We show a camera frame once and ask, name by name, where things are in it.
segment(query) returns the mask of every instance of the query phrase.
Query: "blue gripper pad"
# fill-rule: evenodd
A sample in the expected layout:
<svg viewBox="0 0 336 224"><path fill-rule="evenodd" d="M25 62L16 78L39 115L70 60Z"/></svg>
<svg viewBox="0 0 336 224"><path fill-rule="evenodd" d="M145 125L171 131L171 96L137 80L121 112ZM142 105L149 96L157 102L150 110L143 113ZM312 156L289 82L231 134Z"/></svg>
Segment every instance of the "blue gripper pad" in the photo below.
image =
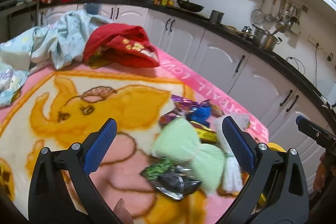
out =
<svg viewBox="0 0 336 224"><path fill-rule="evenodd" d="M96 172L117 134L117 123L110 119L99 130L99 136L85 154L84 172L88 176Z"/></svg>
<svg viewBox="0 0 336 224"><path fill-rule="evenodd" d="M255 155L243 138L243 132L231 117L224 118L222 131L239 166L244 172L251 174L254 170Z"/></svg>

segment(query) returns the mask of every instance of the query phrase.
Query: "wok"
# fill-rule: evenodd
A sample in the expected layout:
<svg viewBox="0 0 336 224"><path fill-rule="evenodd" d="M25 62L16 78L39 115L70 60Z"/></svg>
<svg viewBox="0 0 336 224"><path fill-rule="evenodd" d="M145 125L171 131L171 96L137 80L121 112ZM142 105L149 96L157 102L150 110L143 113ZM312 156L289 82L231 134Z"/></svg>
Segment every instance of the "wok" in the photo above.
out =
<svg viewBox="0 0 336 224"><path fill-rule="evenodd" d="M204 9L203 6L200 6L198 4L195 4L195 3L192 3L192 2L189 2L188 1L185 1L185 0L177 0L177 4L183 8L183 9L186 9L186 10L189 10L191 12L200 12L201 10Z"/></svg>

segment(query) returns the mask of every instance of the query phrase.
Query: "light blue cloth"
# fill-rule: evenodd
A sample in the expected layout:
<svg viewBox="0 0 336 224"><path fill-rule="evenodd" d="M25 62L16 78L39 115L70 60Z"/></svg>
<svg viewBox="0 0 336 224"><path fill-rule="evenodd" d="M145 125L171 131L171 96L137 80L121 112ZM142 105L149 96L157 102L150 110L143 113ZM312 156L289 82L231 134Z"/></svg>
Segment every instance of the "light blue cloth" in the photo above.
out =
<svg viewBox="0 0 336 224"><path fill-rule="evenodd" d="M53 26L33 27L0 44L0 107L11 104L14 93L28 76L54 64L56 69L81 62L85 44L99 26L111 23L85 10L70 11Z"/></svg>

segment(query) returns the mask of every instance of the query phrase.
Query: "yellow label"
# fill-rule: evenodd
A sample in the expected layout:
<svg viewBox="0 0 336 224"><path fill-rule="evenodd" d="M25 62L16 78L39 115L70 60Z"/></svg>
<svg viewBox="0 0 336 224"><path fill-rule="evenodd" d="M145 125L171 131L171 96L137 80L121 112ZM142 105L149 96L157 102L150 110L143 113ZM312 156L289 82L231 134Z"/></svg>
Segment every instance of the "yellow label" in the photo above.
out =
<svg viewBox="0 0 336 224"><path fill-rule="evenodd" d="M216 133L212 133L200 128L195 128L197 135L200 139L211 141L211 142L217 142L217 135Z"/></svg>

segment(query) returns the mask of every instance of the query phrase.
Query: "yellow elephant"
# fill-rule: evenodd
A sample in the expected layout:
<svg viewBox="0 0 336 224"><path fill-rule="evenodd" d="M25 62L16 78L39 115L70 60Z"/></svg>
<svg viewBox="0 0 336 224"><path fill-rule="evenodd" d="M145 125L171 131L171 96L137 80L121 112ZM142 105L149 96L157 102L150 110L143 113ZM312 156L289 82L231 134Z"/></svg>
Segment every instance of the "yellow elephant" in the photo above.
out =
<svg viewBox="0 0 336 224"><path fill-rule="evenodd" d="M79 95L73 82L60 76L55 77L54 84L58 89L58 94L51 104L49 118L43 115L43 108L49 93L39 96L31 111L30 125L40 140L35 143L32 152L27 157L26 168L30 174L32 174L38 153L44 146L44 139L55 138L59 145L68 148L74 142L83 142L91 132L98 131L110 117L116 120L118 133L151 128L158 122L160 110L171 96L169 91L144 85L127 85L117 90L99 86ZM118 134L116 140L121 139L124 143L132 143L130 137L124 135L122 140L123 135ZM126 155L125 159L110 164L116 164L116 168L117 165L131 164L136 156L139 159L150 160L150 157L143 151L137 150L135 144L132 151L130 153L132 156ZM138 192L143 195L145 193L135 188L120 191L125 194ZM153 192L153 194L155 198L149 210L135 218L142 218L146 224L203 223L206 198L201 191L196 191L180 203L161 193Z"/></svg>

